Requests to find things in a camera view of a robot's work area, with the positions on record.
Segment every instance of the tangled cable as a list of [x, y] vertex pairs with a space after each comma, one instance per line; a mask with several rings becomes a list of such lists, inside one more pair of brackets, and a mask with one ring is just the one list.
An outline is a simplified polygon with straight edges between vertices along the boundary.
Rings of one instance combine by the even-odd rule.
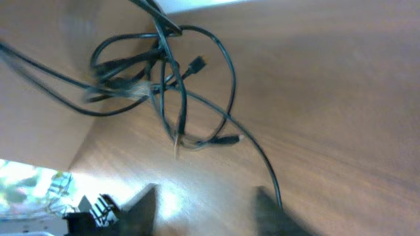
[[[95, 117], [117, 115], [137, 107], [138, 105], [150, 98], [152, 105], [154, 106], [160, 119], [162, 120], [163, 127], [166, 133], [174, 143], [175, 155], [177, 155], [179, 147], [195, 150], [212, 145], [232, 145], [239, 142], [241, 137], [240, 135], [220, 135], [221, 131], [223, 130], [226, 124], [226, 121], [230, 121], [236, 128], [238, 128], [242, 132], [242, 134], [246, 138], [250, 139], [251, 143], [261, 154], [261, 157], [271, 176], [278, 205], [282, 207], [280, 188], [272, 165], [268, 160], [268, 157], [265, 155], [262, 147], [257, 143], [257, 141], [254, 139], [251, 133], [230, 115], [232, 105], [235, 99], [236, 74], [230, 56], [227, 53], [223, 44], [215, 35], [213, 35], [210, 31], [207, 31], [206, 29], [197, 26], [177, 26], [176, 24], [172, 23], [172, 21], [170, 21], [166, 17], [166, 15], [164, 15], [160, 11], [159, 7], [153, 2], [153, 0], [130, 1], [142, 8], [143, 10], [145, 10], [146, 12], [148, 12], [150, 15], [152, 15], [157, 33], [132, 33], [125, 35], [116, 35], [103, 41], [94, 50], [89, 63], [90, 69], [94, 73], [94, 76], [97, 78], [96, 85], [88, 85], [76, 81], [72, 78], [69, 78], [57, 71], [48, 68], [47, 66], [44, 66], [43, 64], [32, 60], [31, 58], [28, 58], [27, 56], [23, 55], [22, 53], [18, 52], [17, 50], [13, 49], [12, 47], [8, 46], [7, 44], [1, 41], [0, 55], [5, 61], [5, 63], [10, 68], [12, 68], [17, 74], [22, 76], [27, 82], [39, 88], [40, 90], [42, 90], [47, 95], [54, 98], [61, 104], [84, 115], [90, 115]], [[209, 37], [220, 48], [220, 51], [222, 52], [226, 63], [228, 64], [232, 77], [232, 87], [226, 110], [223, 110], [222, 108], [206, 100], [202, 96], [186, 90], [184, 80], [187, 77], [198, 73], [202, 68], [206, 66], [206, 63], [201, 56], [198, 56], [194, 61], [190, 63], [188, 69], [182, 75], [180, 74], [180, 66], [174, 59], [171, 48], [167, 42], [167, 38], [179, 37], [184, 31], [194, 31], [203, 34]], [[128, 58], [120, 58], [108, 62], [98, 63], [98, 58], [101, 52], [107, 46], [117, 41], [128, 39], [155, 39], [155, 41], [148, 52], [144, 52], [142, 54], [138, 54], [136, 56]], [[18, 63], [18, 60], [26, 62], [34, 68], [43, 71], [44, 73], [49, 74], [61, 81], [67, 82], [73, 86], [84, 89], [86, 91], [86, 102], [98, 102], [115, 97], [129, 98], [131, 100], [134, 100], [135, 102], [124, 108], [104, 113], [83, 109], [73, 104], [65, 97], [61, 96], [59, 93], [57, 93], [57, 91], [53, 90], [40, 79], [38, 79], [36, 76], [28, 72], [24, 67], [22, 67], [21, 64]], [[159, 83], [152, 83], [151, 70], [158, 61], [161, 62], [160, 81]], [[132, 78], [117, 77], [118, 73], [125, 71], [129, 67], [140, 62], [146, 62], [146, 66]], [[172, 70], [172, 74], [168, 77], [165, 77], [166, 64], [169, 64]], [[181, 107], [176, 126], [172, 125], [172, 122], [168, 121], [168, 119], [165, 116], [165, 91], [167, 90], [173, 90], [180, 94]], [[155, 97], [155, 95], [157, 94], [159, 94], [159, 101], [157, 101]], [[213, 109], [222, 116], [221, 122], [210, 136], [201, 138], [192, 134], [187, 134], [185, 132], [188, 101], [187, 97], [193, 98], [205, 104], [207, 107]]]

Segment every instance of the wood grain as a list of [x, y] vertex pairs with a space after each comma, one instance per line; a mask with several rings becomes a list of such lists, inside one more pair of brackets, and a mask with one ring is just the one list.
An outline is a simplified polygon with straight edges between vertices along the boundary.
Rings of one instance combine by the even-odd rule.
[[[228, 49], [238, 72], [233, 114], [271, 158], [294, 218], [321, 235], [418, 235], [418, 3], [257, 1], [173, 19], [209, 29]], [[182, 68], [206, 57], [186, 86], [225, 106], [230, 78], [216, 46], [194, 33], [170, 43]], [[178, 97], [167, 95], [173, 119]], [[189, 132], [217, 125], [202, 105], [188, 108]], [[271, 187], [248, 141], [175, 161], [150, 106], [99, 119], [72, 170], [129, 186], [107, 189], [121, 199], [160, 184], [162, 235], [254, 235], [252, 187]], [[177, 199], [172, 215], [168, 199]]]

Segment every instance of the black cable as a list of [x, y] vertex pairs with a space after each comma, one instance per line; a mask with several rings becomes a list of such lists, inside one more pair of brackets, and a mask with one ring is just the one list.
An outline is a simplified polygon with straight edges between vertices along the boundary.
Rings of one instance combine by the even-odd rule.
[[[166, 130], [168, 136], [172, 141], [175, 143], [175, 147], [178, 145], [183, 146], [184, 148], [195, 150], [201, 149], [206, 146], [210, 145], [232, 145], [240, 141], [239, 135], [229, 135], [229, 136], [219, 136], [221, 131], [223, 130], [227, 121], [230, 121], [236, 128], [238, 128], [241, 133], [250, 139], [251, 143], [255, 146], [257, 151], [260, 153], [262, 160], [264, 161], [267, 170], [270, 174], [274, 185], [274, 191], [276, 193], [276, 198], [278, 205], [282, 207], [282, 199], [280, 195], [280, 188], [278, 185], [278, 181], [276, 175], [274, 173], [274, 169], [268, 160], [268, 157], [265, 155], [262, 147], [257, 143], [256, 139], [251, 135], [251, 133], [239, 122], [237, 122], [230, 114], [232, 111], [232, 106], [235, 99], [236, 94], [236, 73], [234, 69], [234, 65], [232, 60], [227, 53], [225, 47], [221, 43], [221, 41], [210, 31], [206, 29], [197, 27], [197, 26], [177, 26], [172, 21], [170, 21], [158, 8], [158, 6], [153, 2], [153, 0], [130, 0], [134, 4], [138, 5], [140, 8], [144, 9], [148, 13], [153, 16], [154, 24], [157, 33], [131, 33], [131, 34], [124, 34], [124, 35], [116, 35], [110, 37], [103, 41], [99, 46], [94, 50], [89, 65], [92, 69], [94, 76], [97, 79], [97, 84], [95, 86], [86, 85], [85, 83], [76, 81], [71, 79], [57, 71], [49, 69], [47, 66], [44, 66], [38, 62], [33, 61], [31, 58], [19, 53], [17, 50], [14, 50], [10, 46], [2, 43], [0, 41], [0, 56], [4, 59], [5, 63], [9, 65], [17, 74], [21, 75], [26, 81], [34, 85], [35, 87], [39, 88], [47, 95], [51, 96], [61, 104], [68, 106], [69, 108], [73, 109], [76, 112], [82, 113], [84, 115], [92, 115], [97, 117], [105, 117], [110, 115], [116, 115], [122, 113], [124, 111], [128, 111], [130, 109], [135, 108], [139, 104], [146, 101], [149, 97], [151, 99], [151, 103], [159, 118], [163, 123], [163, 127]], [[231, 78], [232, 78], [232, 85], [230, 91], [230, 97], [228, 101], [228, 105], [226, 110], [216, 106], [212, 102], [206, 100], [205, 98], [201, 97], [198, 94], [193, 92], [187, 91], [184, 80], [199, 72], [204, 66], [205, 62], [203, 58], [200, 56], [197, 57], [192, 63], [188, 66], [188, 69], [185, 71], [184, 74], [180, 74], [180, 66], [178, 62], [175, 60], [173, 53], [171, 51], [171, 47], [168, 44], [167, 38], [168, 37], [178, 37], [182, 35], [183, 31], [194, 31], [200, 34], [203, 34], [209, 37], [220, 49], [222, 52], [226, 63], [228, 64]], [[128, 58], [120, 58], [111, 60], [108, 62], [98, 63], [98, 59], [100, 54], [103, 50], [112, 43], [122, 40], [128, 39], [155, 39], [154, 43], [150, 47], [150, 50], [144, 52], [142, 54], [138, 54], [136, 56], [128, 57]], [[113, 97], [124, 97], [136, 100], [130, 106], [125, 108], [118, 109], [116, 111], [110, 111], [106, 113], [89, 111], [83, 109], [70, 101], [68, 101], [65, 97], [59, 95], [55, 90], [48, 87], [44, 82], [40, 79], [32, 75], [28, 72], [25, 68], [23, 68], [20, 64], [16, 61], [17, 59], [28, 63], [29, 65], [35, 67], [60, 79], [64, 82], [70, 83], [75, 85], [81, 89], [86, 90], [86, 101], [87, 102], [98, 102], [101, 100], [113, 98]], [[151, 78], [151, 70], [155, 66], [155, 64], [161, 61], [161, 75], [158, 84], [152, 83]], [[119, 72], [126, 70], [127, 68], [131, 67], [134, 64], [139, 62], [146, 62], [146, 66], [140, 70], [134, 77], [131, 78], [120, 78], [116, 77]], [[166, 64], [170, 64], [172, 74], [165, 78], [165, 67]], [[140, 80], [146, 76], [146, 82], [140, 82]], [[148, 91], [147, 94], [144, 96], [134, 94], [136, 89], [146, 89]], [[181, 97], [181, 108], [180, 113], [178, 116], [177, 127], [170, 122], [165, 116], [165, 91], [166, 90], [173, 90], [179, 92]], [[159, 102], [156, 101], [155, 95], [160, 94]], [[218, 127], [213, 131], [206, 138], [201, 138], [194, 136], [192, 134], [185, 133], [186, 128], [186, 118], [187, 118], [187, 96], [198, 100], [199, 102], [203, 103], [207, 107], [211, 108], [212, 110], [216, 111], [222, 116], [222, 120], [219, 123]]]

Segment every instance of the cable bundle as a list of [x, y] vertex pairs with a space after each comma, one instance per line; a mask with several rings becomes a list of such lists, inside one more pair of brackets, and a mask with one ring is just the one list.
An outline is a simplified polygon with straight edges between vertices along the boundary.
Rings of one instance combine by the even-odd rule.
[[[134, 33], [134, 34], [125, 34], [125, 35], [116, 35], [113, 36], [104, 42], [102, 42], [93, 52], [90, 59], [90, 68], [94, 73], [96, 80], [96, 85], [88, 85], [81, 83], [72, 78], [69, 78], [57, 71], [54, 71], [43, 64], [40, 64], [31, 58], [23, 55], [12, 47], [0, 41], [0, 55], [5, 63], [10, 66], [17, 74], [21, 75], [27, 82], [31, 83], [35, 87], [39, 88], [45, 92], [50, 97], [54, 98], [56, 101], [61, 104], [73, 109], [76, 112], [82, 113], [84, 115], [91, 115], [95, 117], [106, 117], [111, 115], [117, 115], [125, 111], [129, 111], [145, 102], [150, 98], [152, 105], [159, 114], [160, 119], [162, 120], [163, 127], [166, 130], [170, 139], [174, 143], [174, 153], [177, 155], [179, 147], [186, 149], [200, 149], [206, 146], [211, 145], [232, 145], [240, 141], [240, 135], [231, 135], [231, 136], [221, 136], [220, 133], [223, 130], [226, 121], [230, 121], [236, 128], [238, 128], [242, 134], [250, 139], [252, 144], [255, 146], [257, 151], [261, 154], [261, 157], [270, 173], [274, 184], [274, 190], [276, 192], [276, 198], [279, 206], [282, 206], [282, 200], [280, 197], [280, 189], [278, 186], [278, 181], [274, 170], [265, 155], [261, 146], [257, 143], [254, 137], [247, 131], [240, 123], [238, 123], [231, 115], [232, 105], [235, 99], [236, 91], [236, 74], [234, 70], [233, 63], [227, 53], [226, 49], [223, 47], [219, 39], [213, 35], [211, 32], [206, 29], [197, 27], [197, 26], [178, 26], [170, 19], [168, 19], [159, 9], [159, 7], [153, 2], [153, 0], [130, 0], [146, 12], [148, 12], [154, 21], [154, 25], [157, 33]], [[198, 94], [186, 90], [184, 80], [198, 73], [202, 68], [206, 66], [204, 59], [201, 56], [198, 56], [193, 62], [190, 63], [188, 69], [181, 74], [180, 67], [177, 61], [174, 59], [171, 48], [167, 42], [168, 37], [180, 37], [184, 31], [194, 31], [201, 33], [209, 37], [222, 52], [226, 63], [230, 69], [232, 77], [232, 88], [230, 92], [230, 98], [226, 110], [218, 107], [212, 102], [206, 100]], [[110, 44], [117, 41], [128, 40], [128, 39], [155, 39], [152, 47], [149, 51], [136, 56], [129, 58], [120, 58], [111, 60], [108, 62], [98, 63], [98, 58], [101, 52]], [[18, 61], [21, 60], [34, 68], [43, 71], [46, 74], [49, 74], [61, 81], [67, 82], [73, 86], [77, 86], [86, 91], [85, 100], [86, 102], [98, 102], [101, 100], [114, 98], [114, 97], [124, 97], [135, 100], [131, 105], [117, 109], [115, 111], [109, 111], [105, 113], [89, 111], [83, 109], [65, 97], [61, 96], [55, 90], [48, 87], [44, 82], [42, 82], [37, 77], [33, 76], [25, 68], [23, 68]], [[118, 73], [125, 71], [129, 67], [140, 63], [146, 62], [146, 66], [140, 70], [132, 78], [121, 78], [118, 77]], [[152, 83], [151, 79], [151, 70], [156, 65], [157, 62], [161, 62], [161, 76], [159, 83]], [[172, 74], [168, 77], [165, 77], [165, 67], [166, 64], [169, 64], [172, 70]], [[168, 121], [165, 116], [165, 91], [173, 90], [180, 94], [181, 98], [181, 107], [178, 116], [177, 125], [172, 125], [172, 122]], [[156, 100], [156, 95], [159, 94], [159, 101]], [[219, 126], [215, 131], [206, 138], [200, 138], [185, 132], [186, 127], [186, 116], [187, 116], [187, 102], [188, 98], [193, 98], [207, 107], [213, 109], [222, 116], [222, 120]]]

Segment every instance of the cable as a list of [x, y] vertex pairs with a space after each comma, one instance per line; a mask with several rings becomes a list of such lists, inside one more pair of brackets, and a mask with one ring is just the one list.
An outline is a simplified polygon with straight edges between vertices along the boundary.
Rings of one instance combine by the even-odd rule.
[[[166, 15], [164, 15], [161, 12], [159, 7], [153, 2], [153, 0], [130, 1], [142, 8], [143, 10], [145, 10], [146, 12], [148, 12], [153, 17], [156, 33], [130, 33], [116, 35], [106, 39], [101, 44], [99, 44], [99, 46], [92, 53], [89, 62], [89, 67], [93, 72], [94, 77], [96, 78], [96, 85], [87, 85], [85, 83], [71, 79], [61, 73], [58, 73], [57, 71], [54, 71], [48, 68], [47, 66], [44, 66], [32, 60], [31, 58], [23, 55], [17, 50], [14, 50], [12, 47], [6, 45], [2, 41], [0, 41], [0, 56], [10, 68], [12, 68], [17, 74], [23, 77], [27, 82], [39, 88], [41, 91], [46, 93], [51, 98], [54, 98], [61, 104], [84, 115], [91, 115], [97, 117], [117, 115], [119, 113], [123, 113], [125, 111], [129, 111], [130, 109], [137, 107], [138, 105], [150, 98], [150, 101], [154, 109], [156, 110], [158, 117], [161, 119], [161, 122], [166, 133], [168, 134], [168, 137], [174, 143], [174, 156], [177, 156], [179, 147], [186, 148], [189, 150], [199, 150], [207, 146], [213, 145], [228, 146], [236, 144], [241, 140], [242, 135], [233, 134], [228, 136], [221, 136], [221, 132], [224, 126], [226, 125], [226, 122], [231, 122], [238, 130], [240, 130], [240, 132], [246, 138], [248, 138], [251, 141], [255, 149], [261, 155], [262, 160], [264, 161], [264, 164], [272, 179], [274, 191], [276, 193], [277, 203], [279, 207], [282, 207], [280, 187], [276, 178], [276, 174], [274, 172], [274, 169], [272, 168], [268, 157], [266, 156], [262, 147], [258, 144], [256, 139], [252, 136], [252, 134], [242, 124], [237, 122], [235, 118], [233, 118], [230, 114], [236, 95], [236, 72], [232, 60], [221, 41], [214, 34], [212, 34], [210, 31], [207, 31], [206, 29], [197, 26], [178, 26], [174, 24], [166, 17]], [[201, 56], [198, 56], [195, 60], [191, 62], [191, 64], [188, 66], [188, 69], [182, 75], [180, 74], [180, 65], [173, 56], [167, 38], [179, 37], [184, 31], [200, 33], [210, 38], [214, 42], [214, 44], [218, 46], [220, 52], [224, 56], [224, 59], [228, 64], [231, 74], [231, 90], [228, 105], [225, 110], [216, 106], [214, 103], [208, 101], [200, 95], [186, 90], [184, 80], [189, 76], [198, 73], [201, 69], [203, 69], [206, 66], [206, 63]], [[101, 63], [98, 62], [100, 55], [106, 49], [106, 47], [118, 41], [131, 39], [154, 39], [154, 42], [152, 43], [152, 46], [150, 47], [149, 51], [143, 52], [136, 56], [118, 58], [115, 60], [110, 60]], [[59, 95], [57, 91], [48, 87], [48, 85], [42, 82], [42, 80], [28, 72], [24, 67], [22, 67], [18, 63], [18, 60], [21, 60], [46, 74], [56, 77], [59, 80], [84, 89], [86, 91], [86, 102], [98, 102], [114, 97], [130, 98], [132, 100], [135, 100], [135, 102], [127, 107], [105, 113], [83, 109], [71, 103], [65, 97]], [[120, 72], [125, 71], [127, 68], [139, 62], [146, 62], [146, 65], [136, 75], [132, 76], [131, 78], [118, 77], [118, 74]], [[161, 62], [161, 75], [159, 78], [159, 83], [152, 83], [151, 70], [157, 62]], [[165, 67], [167, 64], [170, 65], [172, 74], [165, 77]], [[167, 90], [173, 90], [175, 92], [178, 92], [181, 98], [181, 107], [176, 123], [168, 120], [168, 118], [165, 116], [165, 91]], [[157, 101], [155, 97], [157, 94], [159, 94], [159, 101]], [[188, 111], [188, 98], [193, 98], [203, 103], [204, 105], [216, 111], [219, 115], [222, 116], [222, 120], [220, 121], [218, 127], [209, 136], [205, 138], [195, 136], [193, 134], [188, 134], [185, 132]]]

